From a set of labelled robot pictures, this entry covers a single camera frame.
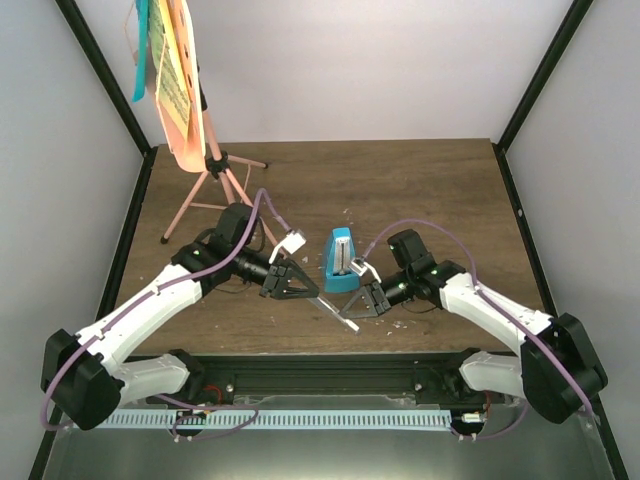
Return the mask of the clear plastic metronome cover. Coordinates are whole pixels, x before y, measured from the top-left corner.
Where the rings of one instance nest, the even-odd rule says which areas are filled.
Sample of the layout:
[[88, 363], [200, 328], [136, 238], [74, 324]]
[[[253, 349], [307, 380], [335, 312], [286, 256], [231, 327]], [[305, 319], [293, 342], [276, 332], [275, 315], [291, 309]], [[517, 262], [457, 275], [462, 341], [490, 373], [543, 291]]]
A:
[[329, 314], [334, 319], [338, 320], [344, 327], [349, 329], [355, 335], [359, 335], [361, 330], [360, 327], [351, 319], [343, 317], [339, 310], [327, 299], [322, 296], [318, 296], [315, 298], [309, 298], [308, 301], [315, 305], [319, 310]]

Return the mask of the blue metronome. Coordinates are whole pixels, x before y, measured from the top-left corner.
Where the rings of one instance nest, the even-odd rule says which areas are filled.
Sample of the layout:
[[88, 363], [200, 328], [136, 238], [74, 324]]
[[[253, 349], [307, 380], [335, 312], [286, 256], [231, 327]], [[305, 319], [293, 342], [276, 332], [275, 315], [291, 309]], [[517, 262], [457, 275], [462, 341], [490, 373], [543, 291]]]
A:
[[360, 279], [350, 269], [355, 258], [355, 247], [351, 230], [339, 227], [331, 231], [323, 252], [324, 291], [329, 294], [342, 294], [355, 291]]

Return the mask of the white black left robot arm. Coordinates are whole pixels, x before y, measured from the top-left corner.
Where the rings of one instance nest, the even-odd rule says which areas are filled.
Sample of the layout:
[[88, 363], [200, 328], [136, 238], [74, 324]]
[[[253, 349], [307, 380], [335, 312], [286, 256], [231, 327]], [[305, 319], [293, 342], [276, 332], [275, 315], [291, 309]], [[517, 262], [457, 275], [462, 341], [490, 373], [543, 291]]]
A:
[[103, 319], [70, 334], [60, 329], [45, 345], [41, 388], [82, 430], [105, 421], [128, 403], [169, 395], [196, 402], [204, 392], [203, 366], [182, 349], [131, 361], [130, 354], [181, 311], [232, 277], [274, 300], [314, 298], [319, 289], [291, 254], [306, 242], [290, 230], [272, 253], [250, 248], [261, 221], [251, 207], [234, 203], [218, 224], [183, 246], [143, 290]]

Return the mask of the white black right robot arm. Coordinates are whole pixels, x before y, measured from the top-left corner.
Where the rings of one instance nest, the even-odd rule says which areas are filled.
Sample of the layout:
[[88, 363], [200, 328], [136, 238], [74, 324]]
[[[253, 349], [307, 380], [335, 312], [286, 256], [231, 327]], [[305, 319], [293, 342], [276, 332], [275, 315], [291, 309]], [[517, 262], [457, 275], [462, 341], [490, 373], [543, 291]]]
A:
[[380, 317], [409, 300], [425, 300], [470, 321], [510, 351], [477, 351], [463, 359], [444, 378], [451, 400], [465, 403], [479, 391], [519, 397], [554, 424], [578, 412], [593, 414], [592, 400], [608, 377], [577, 317], [525, 307], [482, 284], [475, 270], [437, 261], [413, 229], [394, 234], [387, 244], [398, 272], [362, 285], [341, 309], [343, 318]]

